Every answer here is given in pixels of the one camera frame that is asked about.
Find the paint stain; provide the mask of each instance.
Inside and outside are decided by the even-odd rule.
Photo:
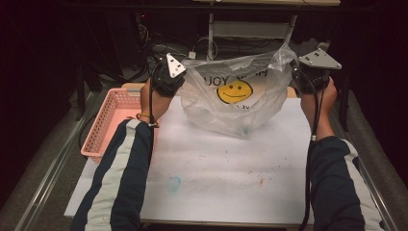
[[[177,176],[172,176],[168,178],[167,184],[166,184],[166,189],[169,192],[176,192],[181,185],[181,179]]]

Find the dark blue sleeve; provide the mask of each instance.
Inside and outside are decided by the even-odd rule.
[[[151,139],[145,122],[126,119],[117,126],[71,230],[139,228]]]
[[[311,183],[314,230],[383,230],[358,170],[357,151],[348,141],[328,137],[315,143]]]

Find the pink basket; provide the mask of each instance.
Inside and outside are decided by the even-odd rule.
[[[139,112],[139,90],[109,90],[90,128],[81,153],[99,163],[115,133],[117,125],[127,116],[136,117]]]

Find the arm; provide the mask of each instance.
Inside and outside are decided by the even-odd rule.
[[[149,114],[150,83],[140,91],[143,114]],[[153,115],[159,119],[171,98],[153,91]],[[148,172],[152,136],[148,116],[125,119],[118,126],[92,185],[71,224],[71,230],[137,230]]]
[[[329,113],[337,97],[330,80],[324,90],[317,142],[312,148],[311,202],[315,230],[382,230],[382,221],[362,176],[358,155],[351,143],[335,137]],[[301,96],[301,107],[313,125],[313,95]]]

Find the yellow smiley face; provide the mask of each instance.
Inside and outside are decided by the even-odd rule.
[[[241,102],[252,93],[252,87],[243,80],[237,80],[217,89],[219,99],[226,104]]]

